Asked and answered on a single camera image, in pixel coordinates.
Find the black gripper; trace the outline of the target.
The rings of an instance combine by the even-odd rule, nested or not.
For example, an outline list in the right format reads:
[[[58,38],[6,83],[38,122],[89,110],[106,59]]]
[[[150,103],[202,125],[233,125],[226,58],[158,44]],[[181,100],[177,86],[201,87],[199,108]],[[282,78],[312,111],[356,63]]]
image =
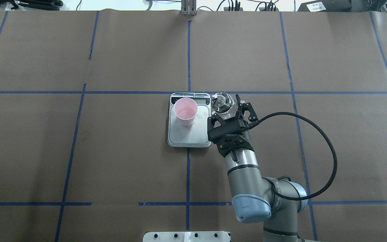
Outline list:
[[[235,123],[255,123],[258,122],[258,116],[253,109],[251,103],[242,102],[240,96],[235,95],[238,103],[237,111],[235,112]],[[245,120],[245,112],[249,112],[249,116]],[[218,114],[213,114],[208,117],[208,130],[227,130],[227,122]],[[233,151],[237,150],[251,150],[254,151],[253,142],[249,131],[245,131],[242,134],[225,134],[215,139],[218,152],[222,157],[230,155]]]

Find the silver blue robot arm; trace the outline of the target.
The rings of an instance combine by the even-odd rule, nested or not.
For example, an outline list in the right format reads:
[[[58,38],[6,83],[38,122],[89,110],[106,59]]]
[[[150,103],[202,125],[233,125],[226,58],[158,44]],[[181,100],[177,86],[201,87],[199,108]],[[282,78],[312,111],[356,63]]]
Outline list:
[[[248,125],[258,117],[250,103],[225,92],[211,96],[213,113],[207,120],[207,135],[225,160],[238,222],[263,223],[264,242],[302,242],[298,213],[307,207],[304,188],[284,178],[263,177]]]

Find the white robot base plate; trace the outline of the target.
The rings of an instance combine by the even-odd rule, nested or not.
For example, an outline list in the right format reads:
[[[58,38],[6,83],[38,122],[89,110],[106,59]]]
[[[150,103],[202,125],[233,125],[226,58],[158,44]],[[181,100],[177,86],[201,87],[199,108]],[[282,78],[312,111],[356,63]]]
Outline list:
[[[147,232],[143,242],[231,242],[226,231],[169,231]]]

